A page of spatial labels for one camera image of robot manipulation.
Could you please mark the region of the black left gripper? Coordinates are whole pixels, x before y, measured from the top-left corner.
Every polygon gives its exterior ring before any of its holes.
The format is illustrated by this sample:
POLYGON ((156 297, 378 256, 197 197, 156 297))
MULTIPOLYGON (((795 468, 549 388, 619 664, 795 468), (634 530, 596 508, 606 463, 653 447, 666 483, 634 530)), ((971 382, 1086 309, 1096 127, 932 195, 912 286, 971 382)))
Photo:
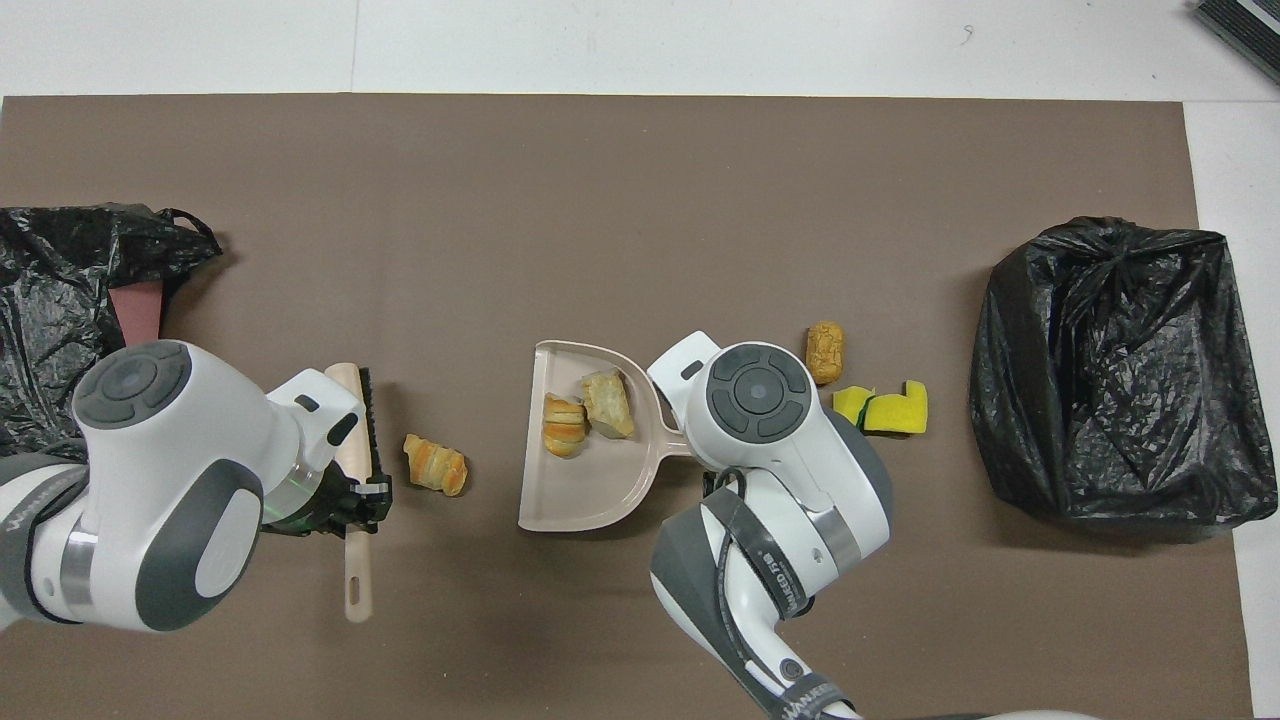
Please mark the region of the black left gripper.
POLYGON ((275 521, 264 521, 262 532, 288 537, 308 537, 319 533, 340 539, 356 530, 376 534, 390 511, 389 503, 393 502, 393 486, 389 480, 349 482, 339 465, 328 465, 323 474, 317 475, 312 491, 291 515, 275 521), (342 503, 349 492, 365 503, 356 503, 344 510, 342 503))

